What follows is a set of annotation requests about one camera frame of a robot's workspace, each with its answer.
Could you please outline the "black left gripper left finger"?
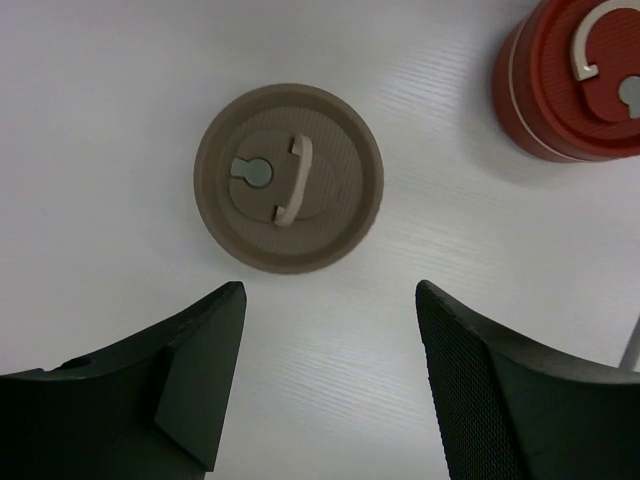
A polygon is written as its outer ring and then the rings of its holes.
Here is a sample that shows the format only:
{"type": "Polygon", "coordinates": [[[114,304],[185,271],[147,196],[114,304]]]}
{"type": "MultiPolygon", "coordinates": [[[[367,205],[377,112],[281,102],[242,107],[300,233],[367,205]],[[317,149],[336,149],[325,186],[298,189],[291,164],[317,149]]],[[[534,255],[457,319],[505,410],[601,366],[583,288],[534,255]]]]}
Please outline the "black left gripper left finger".
{"type": "Polygon", "coordinates": [[[246,312],[229,282],[52,370],[1,379],[5,479],[202,479],[216,463],[246,312]]]}

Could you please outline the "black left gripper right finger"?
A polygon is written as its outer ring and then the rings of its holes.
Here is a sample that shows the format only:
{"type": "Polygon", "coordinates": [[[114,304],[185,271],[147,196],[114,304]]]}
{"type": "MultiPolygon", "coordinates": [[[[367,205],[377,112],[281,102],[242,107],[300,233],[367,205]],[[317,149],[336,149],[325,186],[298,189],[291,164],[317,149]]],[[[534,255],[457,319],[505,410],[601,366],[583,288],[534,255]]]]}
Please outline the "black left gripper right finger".
{"type": "Polygon", "coordinates": [[[416,287],[452,479],[636,479],[639,375],[543,345],[416,287]]]}

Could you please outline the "grey round lid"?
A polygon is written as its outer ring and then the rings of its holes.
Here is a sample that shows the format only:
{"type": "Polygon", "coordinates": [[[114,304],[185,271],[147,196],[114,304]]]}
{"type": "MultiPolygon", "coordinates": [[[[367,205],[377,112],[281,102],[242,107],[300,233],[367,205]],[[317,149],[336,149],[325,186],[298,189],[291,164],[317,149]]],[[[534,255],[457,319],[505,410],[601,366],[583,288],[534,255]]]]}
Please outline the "grey round lid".
{"type": "Polygon", "coordinates": [[[301,274],[351,252],[383,195],[380,150],[339,97],[302,84],[249,91],[213,119],[197,150],[196,205],[240,262],[301,274]]]}

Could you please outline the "red-based metal lunch tin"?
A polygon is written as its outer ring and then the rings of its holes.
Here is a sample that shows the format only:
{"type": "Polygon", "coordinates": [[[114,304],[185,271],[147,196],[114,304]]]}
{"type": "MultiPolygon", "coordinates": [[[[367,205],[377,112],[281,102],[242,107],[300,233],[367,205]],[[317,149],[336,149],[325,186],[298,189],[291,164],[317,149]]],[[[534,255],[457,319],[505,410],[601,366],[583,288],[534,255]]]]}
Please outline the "red-based metal lunch tin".
{"type": "Polygon", "coordinates": [[[581,159],[568,155],[541,139],[520,108],[516,95],[515,59],[522,33],[532,17],[533,14],[529,14],[512,30],[494,61],[491,76],[494,113],[502,130],[529,155],[555,163],[581,162],[581,159]]]}

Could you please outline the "red round lid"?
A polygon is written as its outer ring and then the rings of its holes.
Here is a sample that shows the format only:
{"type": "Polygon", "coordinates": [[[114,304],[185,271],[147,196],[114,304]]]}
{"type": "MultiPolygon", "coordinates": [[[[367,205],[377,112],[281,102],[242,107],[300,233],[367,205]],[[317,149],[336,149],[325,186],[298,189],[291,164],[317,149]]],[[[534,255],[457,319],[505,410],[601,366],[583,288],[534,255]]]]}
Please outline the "red round lid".
{"type": "Polygon", "coordinates": [[[638,2],[543,1],[531,27],[541,139],[580,160],[638,155],[638,2]]]}

